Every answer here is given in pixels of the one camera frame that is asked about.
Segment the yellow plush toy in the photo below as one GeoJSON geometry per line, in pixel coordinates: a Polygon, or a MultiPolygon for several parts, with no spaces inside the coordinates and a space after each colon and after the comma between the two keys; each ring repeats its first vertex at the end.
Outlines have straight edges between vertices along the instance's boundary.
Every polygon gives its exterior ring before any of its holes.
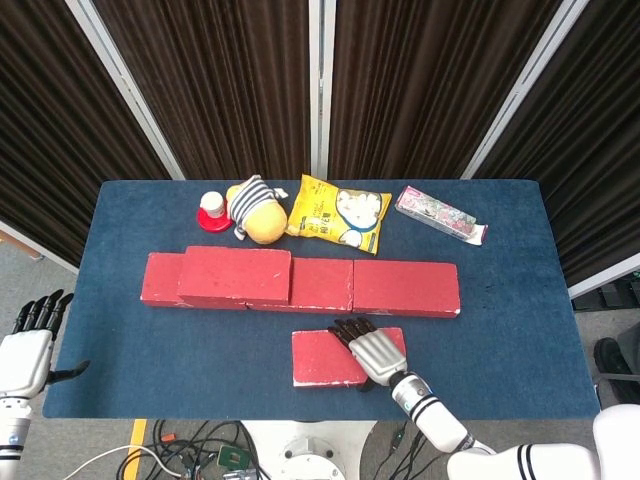
{"type": "Polygon", "coordinates": [[[278,240],[287,228],[287,214],[278,203],[287,194],[281,188],[269,188],[260,175],[227,190],[229,217],[236,222],[235,234],[246,234],[261,245],[278,240]]]}

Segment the red brick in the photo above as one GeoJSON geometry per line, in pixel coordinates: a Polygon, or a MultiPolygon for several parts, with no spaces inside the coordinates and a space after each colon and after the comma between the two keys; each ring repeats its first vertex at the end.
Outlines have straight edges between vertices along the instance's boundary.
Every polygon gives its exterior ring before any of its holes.
{"type": "MultiPolygon", "coordinates": [[[[382,328],[405,355],[402,330],[382,328]]],[[[351,352],[326,330],[291,334],[294,387],[348,387],[361,385],[367,374],[351,352]]]]}
{"type": "Polygon", "coordinates": [[[353,282],[356,313],[448,318],[460,313],[452,263],[355,260],[353,282]]]}
{"type": "Polygon", "coordinates": [[[182,253],[149,254],[140,294],[142,303],[150,307],[190,306],[176,293],[183,256],[182,253]]]}
{"type": "Polygon", "coordinates": [[[249,304],[248,307],[275,312],[351,312],[353,260],[294,257],[289,305],[249,304]]]}
{"type": "Polygon", "coordinates": [[[178,296],[202,308],[287,304],[290,272],[291,253],[286,250],[189,247],[178,296]]]}

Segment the brown curtain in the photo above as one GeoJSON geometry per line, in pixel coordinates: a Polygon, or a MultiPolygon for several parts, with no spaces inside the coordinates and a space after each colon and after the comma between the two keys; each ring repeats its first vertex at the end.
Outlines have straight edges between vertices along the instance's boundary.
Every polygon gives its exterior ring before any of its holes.
{"type": "Polygon", "coordinates": [[[0,217],[78,265],[103,181],[168,176],[63,0],[0,25],[0,217]]]}
{"type": "Polygon", "coordinates": [[[569,285],[640,252],[639,21],[591,0],[476,175],[540,182],[569,285]]]}
{"type": "Polygon", "coordinates": [[[559,3],[340,0],[330,177],[459,177],[559,3]]]}
{"type": "Polygon", "coordinates": [[[306,0],[94,0],[188,178],[309,170],[306,0]]]}

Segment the blue felt surface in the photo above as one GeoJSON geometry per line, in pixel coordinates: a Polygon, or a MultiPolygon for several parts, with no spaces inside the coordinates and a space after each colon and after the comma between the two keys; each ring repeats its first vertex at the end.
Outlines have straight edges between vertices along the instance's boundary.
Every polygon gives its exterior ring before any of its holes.
{"type": "MultiPolygon", "coordinates": [[[[402,419],[386,389],[294,389],[291,332],[335,316],[150,308],[139,301],[147,254],[189,245],[255,247],[207,234],[200,196],[224,181],[119,181],[102,187],[58,368],[90,368],[50,388],[49,417],[402,419]]],[[[290,211],[299,182],[284,187],[290,211]]],[[[391,192],[411,184],[488,223],[467,245],[391,208],[378,258],[453,262],[456,319],[373,317],[404,330],[409,363],[463,419],[588,417],[598,412],[538,185],[521,180],[341,181],[391,192]]],[[[308,257],[370,258],[319,239],[275,248],[308,257]]]]}

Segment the candy box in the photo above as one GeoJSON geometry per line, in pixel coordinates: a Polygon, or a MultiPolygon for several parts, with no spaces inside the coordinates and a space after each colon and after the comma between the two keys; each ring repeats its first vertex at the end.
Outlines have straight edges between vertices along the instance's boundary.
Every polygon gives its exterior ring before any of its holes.
{"type": "Polygon", "coordinates": [[[411,186],[396,201],[396,210],[441,232],[473,245],[482,245],[486,225],[476,224],[475,217],[447,205],[411,186]]]}

